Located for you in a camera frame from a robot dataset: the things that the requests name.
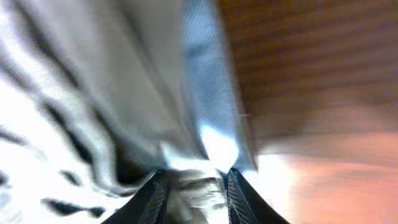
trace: garment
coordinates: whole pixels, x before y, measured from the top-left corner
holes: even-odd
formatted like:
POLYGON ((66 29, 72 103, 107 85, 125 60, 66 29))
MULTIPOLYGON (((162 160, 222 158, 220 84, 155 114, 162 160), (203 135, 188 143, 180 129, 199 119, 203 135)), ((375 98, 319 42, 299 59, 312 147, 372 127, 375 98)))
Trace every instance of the garment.
POLYGON ((98 223, 153 169, 177 172, 179 222, 228 220, 219 171, 242 143, 213 2, 3 0, 0 17, 2 222, 98 223))

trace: wooden floor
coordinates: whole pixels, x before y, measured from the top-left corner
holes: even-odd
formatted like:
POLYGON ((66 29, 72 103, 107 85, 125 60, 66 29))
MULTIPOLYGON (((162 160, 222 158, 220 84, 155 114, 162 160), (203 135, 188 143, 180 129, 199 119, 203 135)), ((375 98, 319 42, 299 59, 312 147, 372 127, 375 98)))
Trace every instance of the wooden floor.
POLYGON ((280 181, 264 197, 293 223, 398 223, 398 1, 219 3, 260 175, 280 181))

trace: brown wooden surface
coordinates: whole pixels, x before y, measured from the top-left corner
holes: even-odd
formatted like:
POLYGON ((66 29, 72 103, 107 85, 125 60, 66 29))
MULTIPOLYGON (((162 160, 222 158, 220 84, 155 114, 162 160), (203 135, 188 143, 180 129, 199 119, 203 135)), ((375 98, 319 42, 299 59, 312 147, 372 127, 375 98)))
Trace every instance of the brown wooden surface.
POLYGON ((265 197, 294 223, 398 223, 396 208, 374 208, 398 200, 386 193, 398 185, 398 1, 219 5, 252 150, 296 169, 265 197))

